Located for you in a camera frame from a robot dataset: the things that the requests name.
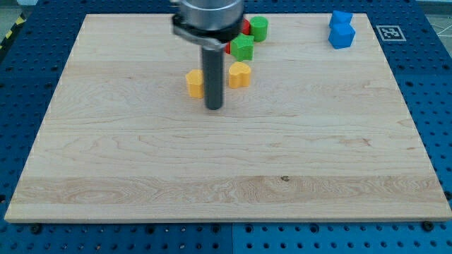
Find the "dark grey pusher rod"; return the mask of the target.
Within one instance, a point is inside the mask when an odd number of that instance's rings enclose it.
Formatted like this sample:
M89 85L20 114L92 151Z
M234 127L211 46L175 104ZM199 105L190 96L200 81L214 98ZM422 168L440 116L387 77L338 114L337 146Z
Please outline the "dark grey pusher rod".
M223 105L223 51L201 48L204 101L210 110L220 109Z

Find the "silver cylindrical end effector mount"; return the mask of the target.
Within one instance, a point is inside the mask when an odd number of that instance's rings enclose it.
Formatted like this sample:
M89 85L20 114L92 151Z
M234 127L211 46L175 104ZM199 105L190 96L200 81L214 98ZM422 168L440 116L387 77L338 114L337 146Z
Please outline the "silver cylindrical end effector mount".
M209 50L222 50L242 31L242 0L180 0L172 32Z

